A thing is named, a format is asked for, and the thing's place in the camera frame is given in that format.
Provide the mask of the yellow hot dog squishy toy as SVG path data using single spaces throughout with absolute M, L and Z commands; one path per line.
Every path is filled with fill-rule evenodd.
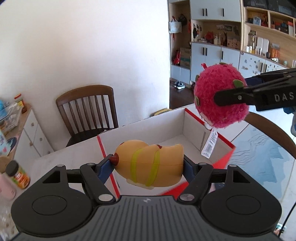
M 109 161 L 131 185 L 145 189 L 170 187 L 182 178 L 184 147 L 181 144 L 161 146 L 128 140 L 116 148 Z

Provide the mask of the pink fuzzy plush ball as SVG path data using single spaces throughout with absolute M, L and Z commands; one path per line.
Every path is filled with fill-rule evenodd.
M 249 106 L 238 97 L 247 83 L 231 64 L 204 65 L 197 76 L 194 103 L 200 116 L 214 128 L 225 128 L 245 119 Z

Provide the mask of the orange label jar black lid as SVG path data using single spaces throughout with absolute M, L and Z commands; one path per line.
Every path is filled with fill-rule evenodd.
M 12 181 L 20 188 L 25 189 L 30 184 L 30 177 L 22 168 L 22 166 L 15 160 L 11 160 L 6 166 L 6 174 Z

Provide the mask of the white drawer cabinet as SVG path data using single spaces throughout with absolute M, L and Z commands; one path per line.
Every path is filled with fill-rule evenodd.
M 54 149 L 47 140 L 36 115 L 29 104 L 27 111 L 20 114 L 18 125 L 6 134 L 6 138 L 16 138 L 16 145 L 10 151 L 10 160 L 28 162 L 51 154 Z

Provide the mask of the pink bottle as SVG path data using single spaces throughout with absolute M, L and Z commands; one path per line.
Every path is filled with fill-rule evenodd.
M 8 200 L 13 200 L 16 196 L 15 187 L 10 183 L 4 174 L 0 174 L 0 193 Z

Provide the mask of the red and white cardboard box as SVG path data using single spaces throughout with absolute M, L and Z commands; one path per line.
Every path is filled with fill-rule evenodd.
M 213 152 L 207 159 L 201 156 L 201 151 L 209 135 L 210 130 L 205 128 L 204 122 L 196 115 L 196 112 L 188 108 L 179 108 L 102 133 L 97 140 L 104 157 L 114 154 L 119 144 L 127 140 L 141 140 L 147 144 L 162 146 L 182 144 L 185 155 L 193 162 L 205 162 L 216 169 L 224 169 L 235 146 L 218 133 Z M 107 180 L 106 186 L 116 198 L 120 195 L 172 195 L 176 199 L 188 186 L 188 182 L 182 177 L 178 184 L 171 187 L 155 187 L 153 190 L 147 190 L 128 184 L 125 178 L 114 171 Z

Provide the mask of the white wall cupboard unit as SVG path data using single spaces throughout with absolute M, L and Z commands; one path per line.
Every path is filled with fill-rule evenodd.
M 224 62 L 244 78 L 295 67 L 295 1 L 169 1 L 171 79 Z

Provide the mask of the dark wooden chair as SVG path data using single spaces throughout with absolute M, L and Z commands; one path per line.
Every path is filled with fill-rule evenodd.
M 110 86 L 88 85 L 70 90 L 56 99 L 56 105 L 70 134 L 68 147 L 118 128 Z

